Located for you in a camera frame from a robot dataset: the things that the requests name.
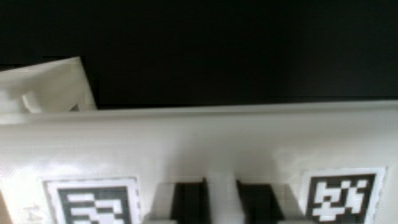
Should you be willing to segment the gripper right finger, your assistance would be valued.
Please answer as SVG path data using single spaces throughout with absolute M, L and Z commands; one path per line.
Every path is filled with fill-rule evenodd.
M 236 182 L 245 224 L 277 224 L 284 220 L 280 205 L 268 184 Z

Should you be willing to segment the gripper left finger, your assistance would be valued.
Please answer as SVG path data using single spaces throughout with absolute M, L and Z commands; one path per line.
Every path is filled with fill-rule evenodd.
M 177 224 L 211 224 L 207 182 L 177 183 L 173 187 L 170 219 Z

